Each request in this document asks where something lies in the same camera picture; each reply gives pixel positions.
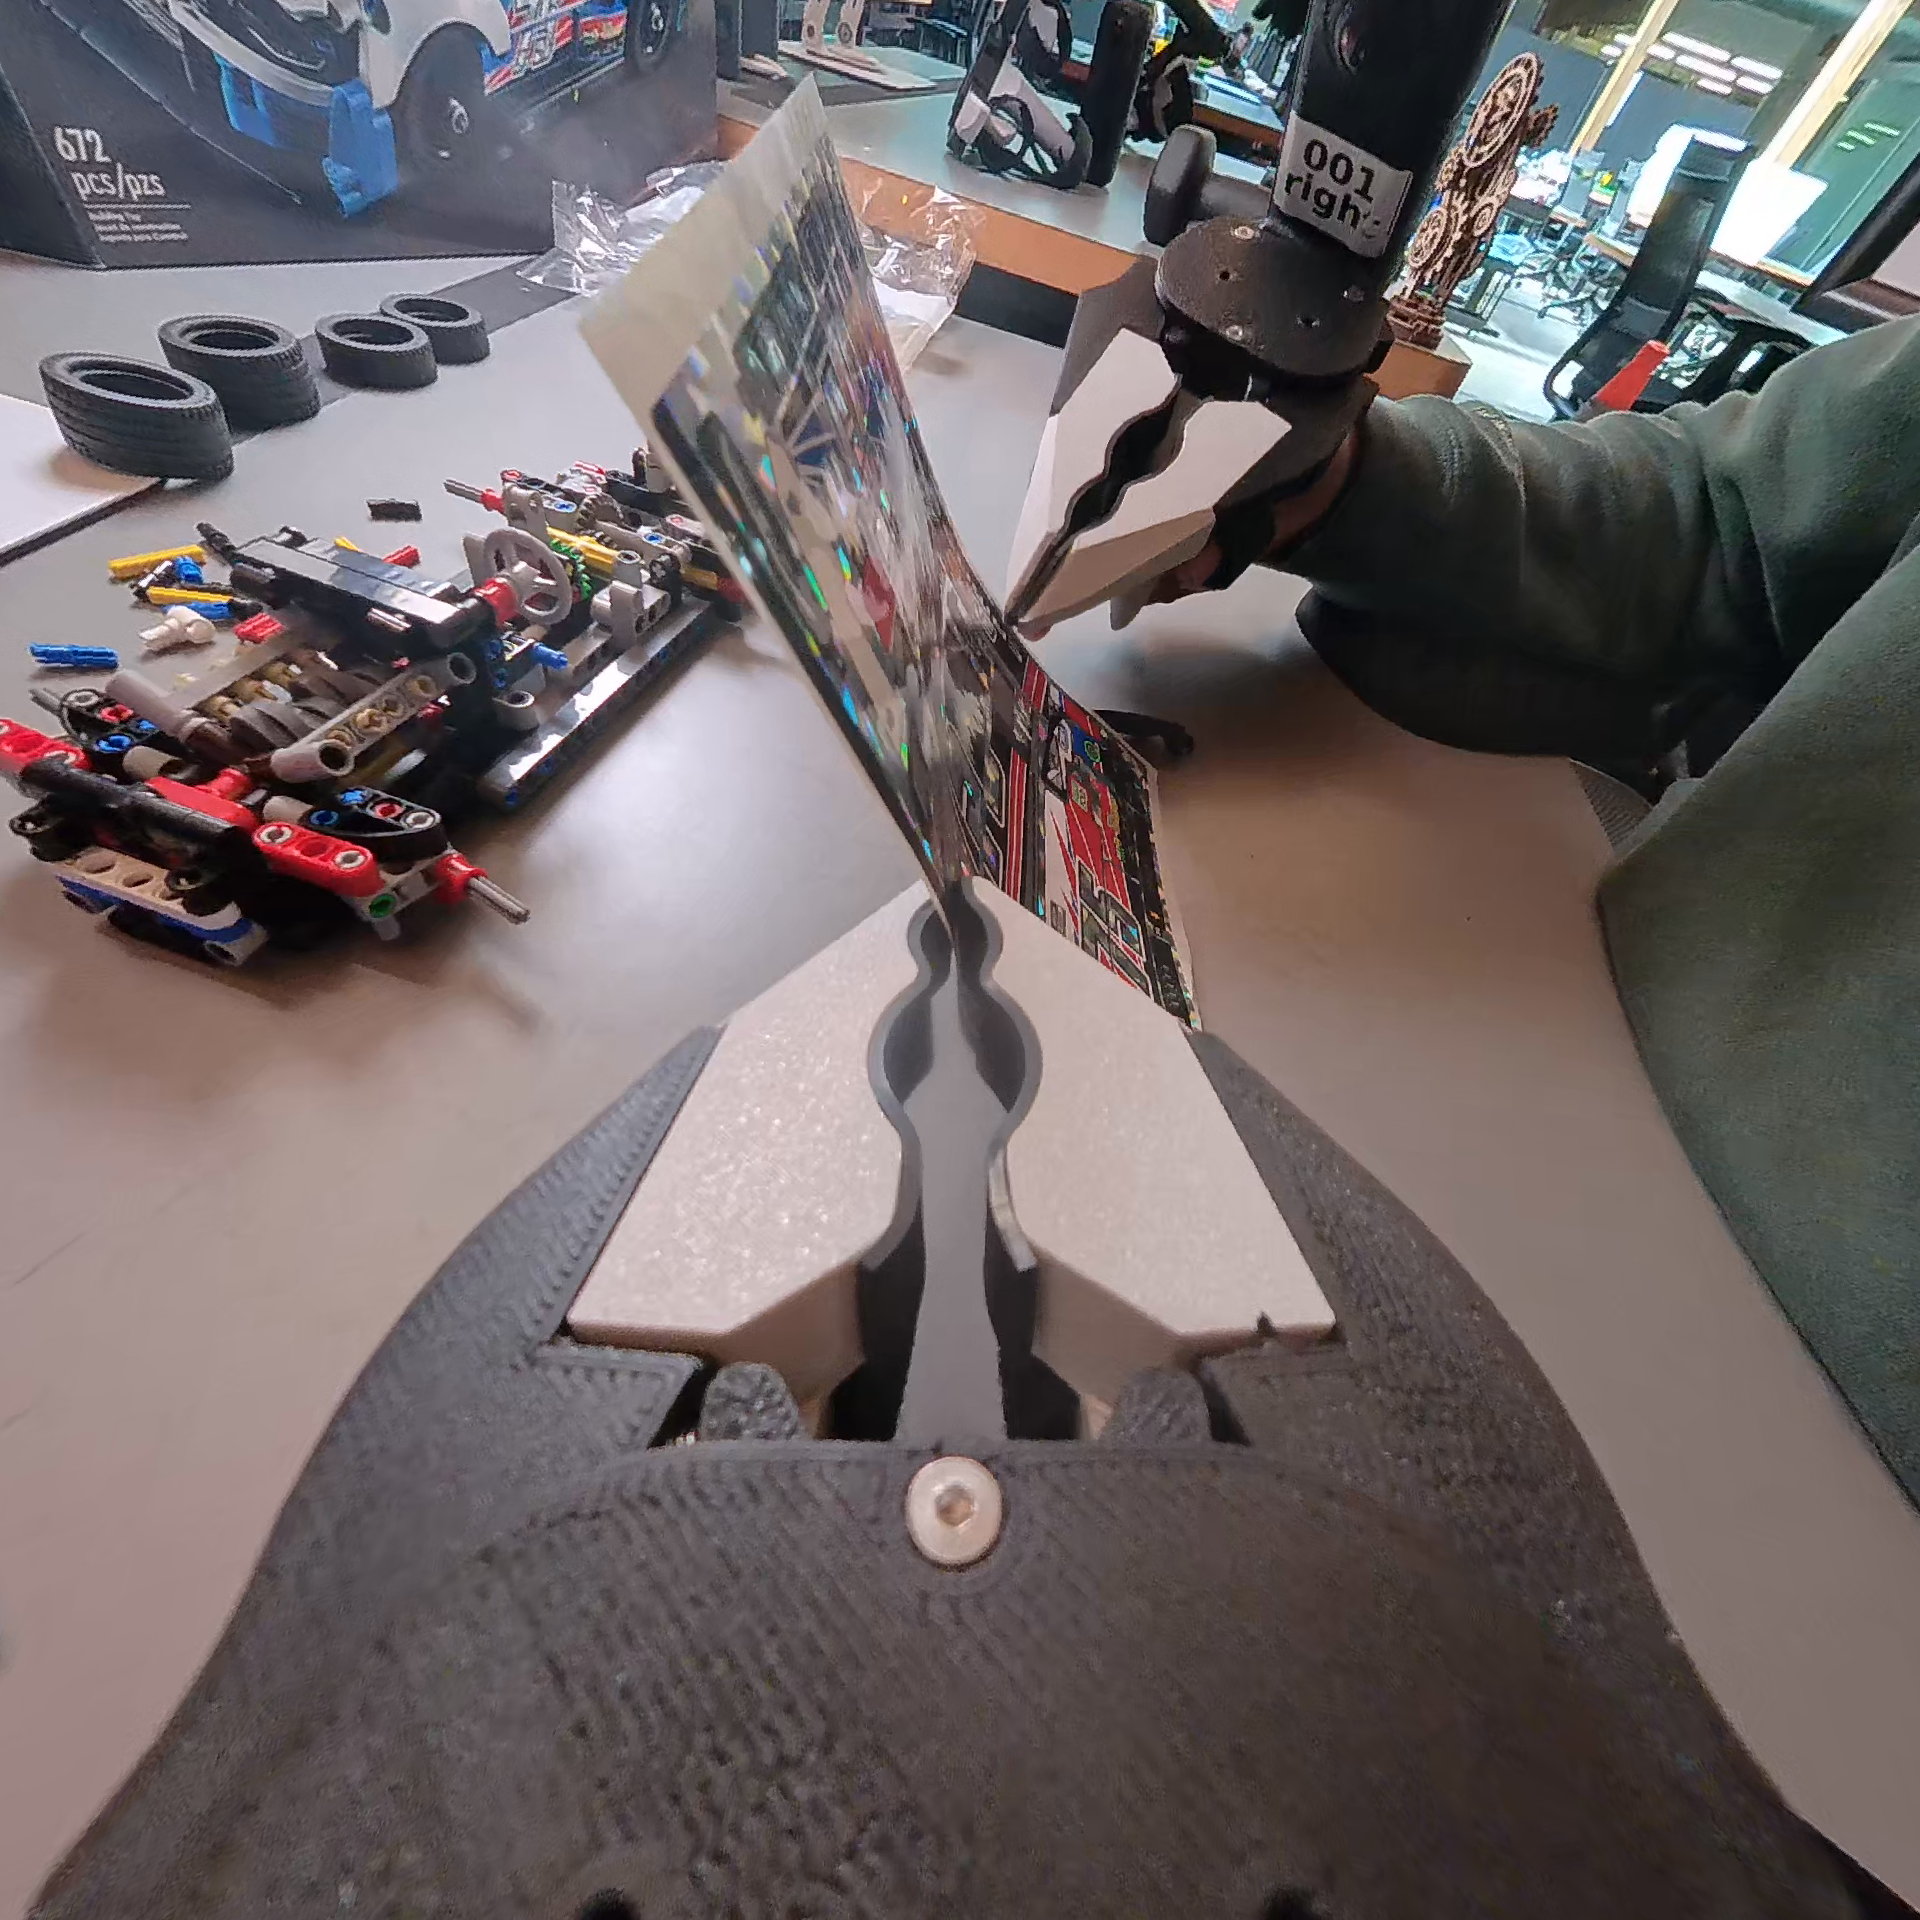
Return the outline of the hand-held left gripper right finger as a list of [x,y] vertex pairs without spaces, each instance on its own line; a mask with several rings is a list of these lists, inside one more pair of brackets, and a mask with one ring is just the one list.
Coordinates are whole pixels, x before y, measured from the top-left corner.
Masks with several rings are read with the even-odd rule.
[[996,1108],[983,1297],[1013,1437],[1084,1435],[1145,1370],[1337,1330],[1189,1023],[980,881],[967,1047]]

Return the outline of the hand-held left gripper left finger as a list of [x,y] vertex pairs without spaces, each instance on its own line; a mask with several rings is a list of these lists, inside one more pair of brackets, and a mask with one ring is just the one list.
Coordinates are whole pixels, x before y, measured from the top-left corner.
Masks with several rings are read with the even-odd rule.
[[895,1433],[921,1315],[921,1141],[950,938],[918,889],[740,1007],[566,1309],[582,1343],[771,1367],[820,1433]]

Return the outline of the black office chair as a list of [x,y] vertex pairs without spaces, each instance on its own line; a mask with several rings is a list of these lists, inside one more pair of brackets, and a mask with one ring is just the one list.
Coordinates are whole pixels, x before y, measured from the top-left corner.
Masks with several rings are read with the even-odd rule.
[[1668,339],[1751,157],[1749,141],[1729,145],[1701,135],[1676,156],[1663,194],[1611,302],[1562,355],[1542,385],[1557,417],[1579,417],[1646,346]]

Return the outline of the partly built lego car chassis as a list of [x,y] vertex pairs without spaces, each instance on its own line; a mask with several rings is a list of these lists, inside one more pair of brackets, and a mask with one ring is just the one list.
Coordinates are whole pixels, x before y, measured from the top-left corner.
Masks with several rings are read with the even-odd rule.
[[445,490],[494,516],[457,573],[414,543],[203,524],[217,614],[293,654],[226,684],[124,666],[5,719],[7,827],[68,906],[223,974],[342,927],[394,942],[422,906],[527,922],[457,830],[570,777],[746,594],[644,449]]

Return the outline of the person's right forearm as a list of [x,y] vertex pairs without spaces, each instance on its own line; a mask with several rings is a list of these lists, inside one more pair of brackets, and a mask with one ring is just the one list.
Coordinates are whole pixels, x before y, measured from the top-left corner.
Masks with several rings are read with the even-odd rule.
[[1916,503],[1903,318],[1658,417],[1383,399],[1277,565],[1313,590],[1316,654],[1387,723],[1628,765],[1721,708],[1762,708],[1844,618],[1914,620]]

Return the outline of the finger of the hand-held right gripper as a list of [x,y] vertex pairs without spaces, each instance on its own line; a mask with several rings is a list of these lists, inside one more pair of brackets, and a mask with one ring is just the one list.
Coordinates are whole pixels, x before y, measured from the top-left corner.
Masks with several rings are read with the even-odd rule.
[[1114,518],[1167,431],[1180,377],[1157,341],[1122,326],[1046,417],[1014,526],[1003,607],[1039,612],[1073,549]]
[[1049,419],[1023,499],[1023,629],[1039,633],[1109,604],[1135,612],[1158,575],[1211,542],[1228,492],[1286,436],[1290,423],[1255,402],[1204,399],[1162,469],[1069,532],[1073,505],[1091,501],[1095,436]]

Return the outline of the wooden mechanical gear model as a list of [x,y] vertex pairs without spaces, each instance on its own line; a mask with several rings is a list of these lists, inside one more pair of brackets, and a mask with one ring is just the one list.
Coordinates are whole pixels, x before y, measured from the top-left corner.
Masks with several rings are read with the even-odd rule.
[[1402,346],[1438,349],[1445,316],[1460,281],[1486,258],[1519,156],[1541,148],[1557,108],[1541,105],[1545,61],[1533,52],[1508,60],[1477,100],[1459,145],[1442,157],[1434,203],[1415,227],[1403,275],[1387,302]]

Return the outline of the person's right hand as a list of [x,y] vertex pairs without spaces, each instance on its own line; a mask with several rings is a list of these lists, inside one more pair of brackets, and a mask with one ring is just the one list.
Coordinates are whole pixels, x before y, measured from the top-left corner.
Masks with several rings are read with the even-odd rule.
[[1219,514],[1211,542],[1173,571],[1175,594],[1235,585],[1250,566],[1275,562],[1307,539],[1350,482],[1359,439],[1353,428],[1318,466]]

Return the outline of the holographic lego sticker sheet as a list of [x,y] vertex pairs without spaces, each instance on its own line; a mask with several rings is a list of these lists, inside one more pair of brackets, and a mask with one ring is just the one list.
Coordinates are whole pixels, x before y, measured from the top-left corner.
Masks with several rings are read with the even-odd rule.
[[838,165],[805,85],[587,302],[582,339],[929,889],[999,886],[1199,1026],[1155,772],[1033,658],[978,578]]

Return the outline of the black rubber toy tire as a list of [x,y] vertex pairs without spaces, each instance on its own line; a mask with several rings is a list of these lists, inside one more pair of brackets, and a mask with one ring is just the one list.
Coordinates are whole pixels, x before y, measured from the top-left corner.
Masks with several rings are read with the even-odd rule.
[[234,471],[220,396],[203,380],[111,353],[55,353],[38,361],[62,439],[114,473],[189,484]]
[[350,388],[407,393],[438,380],[426,330],[391,316],[332,316],[315,322],[324,372]]
[[447,295],[389,295],[378,303],[387,321],[421,330],[438,365],[476,365],[489,358],[492,341],[485,316]]
[[172,367],[214,391],[236,434],[294,425],[322,406],[302,339],[276,322],[179,318],[158,324],[158,343]]

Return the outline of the clear empty plastic bag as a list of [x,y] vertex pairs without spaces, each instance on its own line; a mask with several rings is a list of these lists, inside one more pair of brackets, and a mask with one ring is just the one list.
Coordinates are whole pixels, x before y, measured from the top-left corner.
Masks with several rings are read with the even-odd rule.
[[[554,182],[556,244],[519,277],[570,297],[601,292],[684,219],[725,170],[719,159],[661,170],[646,175],[631,206],[582,186]],[[967,289],[987,211],[918,181],[852,186],[847,198],[895,358],[911,371]]]

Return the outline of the wooden edged grey table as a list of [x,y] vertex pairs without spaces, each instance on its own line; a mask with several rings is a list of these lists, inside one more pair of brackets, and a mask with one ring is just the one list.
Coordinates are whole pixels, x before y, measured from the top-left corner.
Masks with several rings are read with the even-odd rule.
[[946,154],[946,99],[894,97],[825,110],[847,191],[882,234],[902,234],[932,191],[983,209],[977,265],[957,316],[1062,348],[1077,299],[1142,253],[1150,162],[1119,159],[1109,187],[1053,187],[983,175]]

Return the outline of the black dumbbell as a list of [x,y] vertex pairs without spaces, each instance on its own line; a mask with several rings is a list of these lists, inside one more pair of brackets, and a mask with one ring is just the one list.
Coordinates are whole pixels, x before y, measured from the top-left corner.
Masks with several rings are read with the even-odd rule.
[[1142,191],[1142,239],[1163,249],[1187,229],[1233,219],[1259,223],[1271,201],[1273,170],[1235,171],[1219,159],[1210,129],[1182,126],[1167,133]]

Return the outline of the black lego set box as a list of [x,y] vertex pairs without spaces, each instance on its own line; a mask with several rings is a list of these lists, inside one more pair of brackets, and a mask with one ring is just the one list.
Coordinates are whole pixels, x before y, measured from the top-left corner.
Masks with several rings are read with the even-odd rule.
[[3,243],[86,269],[526,257],[713,146],[708,3],[3,5]]

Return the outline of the pile of loose lego pieces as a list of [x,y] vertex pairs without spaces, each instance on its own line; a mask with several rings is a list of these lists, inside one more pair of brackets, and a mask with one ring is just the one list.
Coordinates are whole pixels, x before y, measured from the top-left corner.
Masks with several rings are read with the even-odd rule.
[[294,651],[286,630],[236,638],[214,604],[226,566],[182,535],[107,556],[81,539],[44,546],[5,569],[5,668],[25,687],[103,684],[117,668],[162,685],[226,684]]

